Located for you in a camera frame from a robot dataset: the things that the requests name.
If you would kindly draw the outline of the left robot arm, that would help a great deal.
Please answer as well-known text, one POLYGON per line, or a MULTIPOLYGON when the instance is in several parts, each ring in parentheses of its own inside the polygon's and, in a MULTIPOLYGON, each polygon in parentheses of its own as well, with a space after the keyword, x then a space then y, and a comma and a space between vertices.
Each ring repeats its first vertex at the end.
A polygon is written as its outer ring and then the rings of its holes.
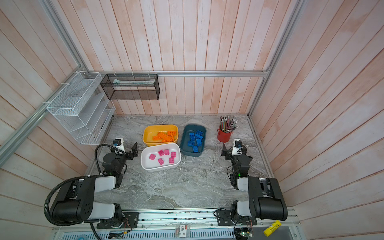
POLYGON ((125 151, 124 141, 117 138, 107 146, 110 152, 97 165, 98 175, 67 179, 55 186, 44 203, 44 215, 59 227, 83 223, 98 223, 98 228, 121 228, 128 224, 128 217, 120 204, 95 202, 95 194, 117 189, 127 171, 127 161, 138 157, 138 145, 125 151))

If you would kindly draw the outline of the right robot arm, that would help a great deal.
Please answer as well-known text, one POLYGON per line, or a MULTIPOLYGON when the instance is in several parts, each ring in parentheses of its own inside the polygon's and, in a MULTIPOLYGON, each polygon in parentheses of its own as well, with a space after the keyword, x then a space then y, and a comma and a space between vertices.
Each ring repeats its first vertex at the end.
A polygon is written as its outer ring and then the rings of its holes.
POLYGON ((227 173, 230 184, 235 190, 246 192, 246 201, 234 201, 231 208, 219 209, 218 224, 228 226, 250 224, 256 219, 285 221, 288 208, 280 185, 275 178, 249 176, 252 157, 247 156, 247 148, 236 140, 231 148, 223 145, 221 156, 231 162, 231 173, 227 173))

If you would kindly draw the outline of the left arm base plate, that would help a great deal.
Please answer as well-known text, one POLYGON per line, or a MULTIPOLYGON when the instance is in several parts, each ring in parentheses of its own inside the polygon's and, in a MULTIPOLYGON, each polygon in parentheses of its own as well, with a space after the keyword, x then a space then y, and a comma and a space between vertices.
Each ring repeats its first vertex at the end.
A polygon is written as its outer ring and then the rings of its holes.
POLYGON ((135 229, 139 221, 139 212, 122 212, 111 219, 100 220, 97 229, 135 229))

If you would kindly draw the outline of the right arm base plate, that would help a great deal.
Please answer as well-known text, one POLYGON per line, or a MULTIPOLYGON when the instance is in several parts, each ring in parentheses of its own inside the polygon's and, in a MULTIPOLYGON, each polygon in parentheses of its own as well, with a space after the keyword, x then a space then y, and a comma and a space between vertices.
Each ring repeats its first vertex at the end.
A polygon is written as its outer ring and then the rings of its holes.
POLYGON ((257 225, 257 220, 248 216, 239 216, 232 214, 231 210, 224 208, 213 212, 219 226, 249 226, 257 225))

